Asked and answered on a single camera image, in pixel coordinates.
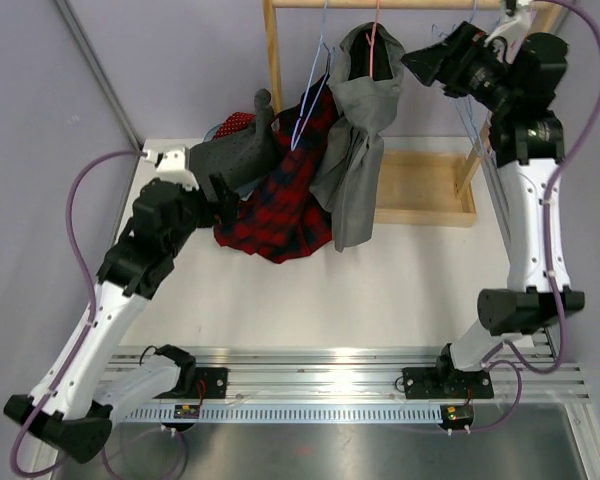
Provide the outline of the pink wire hanger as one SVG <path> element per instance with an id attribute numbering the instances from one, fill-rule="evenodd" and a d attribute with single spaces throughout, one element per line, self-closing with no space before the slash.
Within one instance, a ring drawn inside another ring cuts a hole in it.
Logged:
<path id="1" fill-rule="evenodd" d="M 379 16 L 381 10 L 381 0 L 377 0 L 375 3 L 374 21 L 371 27 L 371 32 L 367 35 L 367 42 L 369 45 L 369 77 L 375 79 L 375 46 L 376 36 L 379 25 Z"/>

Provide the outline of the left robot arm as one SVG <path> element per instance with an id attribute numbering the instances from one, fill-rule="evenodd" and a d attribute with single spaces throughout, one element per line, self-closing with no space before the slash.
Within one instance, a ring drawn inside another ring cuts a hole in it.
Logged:
<path id="1" fill-rule="evenodd" d="M 49 373 L 27 395 L 13 395 L 7 417 L 27 433 L 84 464 L 106 444 L 114 427 L 153 398 L 197 395 L 196 359 L 173 345 L 107 387 L 99 382 L 129 326 L 146 309 L 175 258 L 198 228 L 236 216 L 240 197 L 219 174 L 215 192 L 152 179 L 96 274 L 92 298 Z"/>

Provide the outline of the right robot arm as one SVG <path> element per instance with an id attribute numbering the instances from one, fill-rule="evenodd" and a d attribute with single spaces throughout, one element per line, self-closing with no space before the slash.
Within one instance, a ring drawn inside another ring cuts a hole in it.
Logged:
<path id="1" fill-rule="evenodd" d="M 564 131 L 550 108 L 567 70 L 568 46 L 553 34 L 533 33 L 508 62 L 508 45 L 504 33 L 462 22 L 444 40 L 402 58 L 423 85 L 439 82 L 445 95 L 471 96 L 489 110 L 509 228 L 506 287 L 479 293 L 477 320 L 434 365 L 403 369 L 409 400 L 493 398 L 487 365 L 498 350 L 585 305 L 562 258 L 555 175 L 565 164 Z"/>

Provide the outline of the dark grey dotted skirt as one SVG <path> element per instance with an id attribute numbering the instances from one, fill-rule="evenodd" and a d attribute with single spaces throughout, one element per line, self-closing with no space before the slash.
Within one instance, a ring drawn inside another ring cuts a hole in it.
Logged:
<path id="1" fill-rule="evenodd" d="M 266 176 L 280 163 L 270 128 L 274 110 L 266 89 L 255 93 L 255 119 L 245 130 L 216 140 L 194 145 L 188 168 L 210 200 L 216 199 L 210 176 L 221 174 L 229 188 L 236 191 Z"/>

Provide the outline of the red white-dotted skirt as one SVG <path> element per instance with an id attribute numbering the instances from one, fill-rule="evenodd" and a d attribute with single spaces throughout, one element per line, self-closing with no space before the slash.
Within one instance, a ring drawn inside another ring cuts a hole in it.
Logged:
<path id="1" fill-rule="evenodd" d="M 216 130 L 212 139 L 220 139 L 245 130 L 256 118 L 255 114 L 235 112 L 231 114 Z"/>

